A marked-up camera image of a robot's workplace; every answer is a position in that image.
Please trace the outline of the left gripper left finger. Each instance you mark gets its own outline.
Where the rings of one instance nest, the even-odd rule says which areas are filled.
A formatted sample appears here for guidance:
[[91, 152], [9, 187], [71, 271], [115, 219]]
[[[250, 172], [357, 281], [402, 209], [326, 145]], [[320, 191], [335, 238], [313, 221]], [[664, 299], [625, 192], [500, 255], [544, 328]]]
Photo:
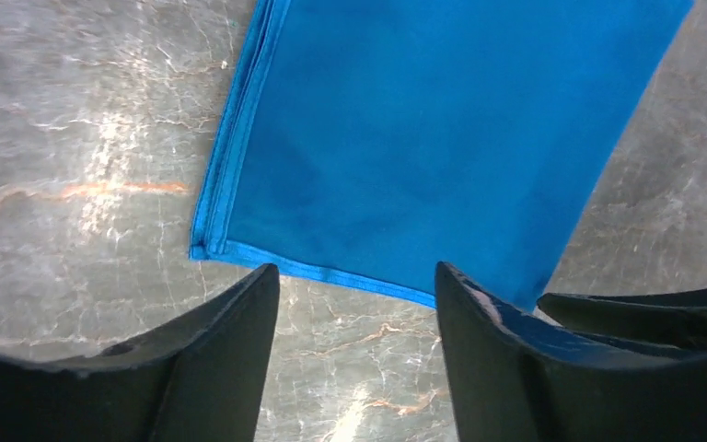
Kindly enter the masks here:
[[0, 441], [250, 441], [277, 319], [276, 266], [93, 356], [0, 355]]

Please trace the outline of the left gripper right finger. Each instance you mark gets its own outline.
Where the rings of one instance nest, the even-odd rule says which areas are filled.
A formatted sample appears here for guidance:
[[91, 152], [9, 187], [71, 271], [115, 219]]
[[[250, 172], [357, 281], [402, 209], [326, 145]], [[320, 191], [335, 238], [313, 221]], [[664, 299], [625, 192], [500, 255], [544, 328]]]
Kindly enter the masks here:
[[707, 288], [548, 293], [542, 318], [453, 265], [436, 311], [462, 441], [707, 441]]

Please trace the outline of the blue cloth napkin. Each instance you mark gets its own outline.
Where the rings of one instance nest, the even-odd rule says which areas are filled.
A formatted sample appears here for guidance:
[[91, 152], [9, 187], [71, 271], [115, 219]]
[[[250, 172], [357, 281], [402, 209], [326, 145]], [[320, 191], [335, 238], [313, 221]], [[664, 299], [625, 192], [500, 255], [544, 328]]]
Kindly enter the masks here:
[[189, 256], [532, 310], [689, 1], [255, 5]]

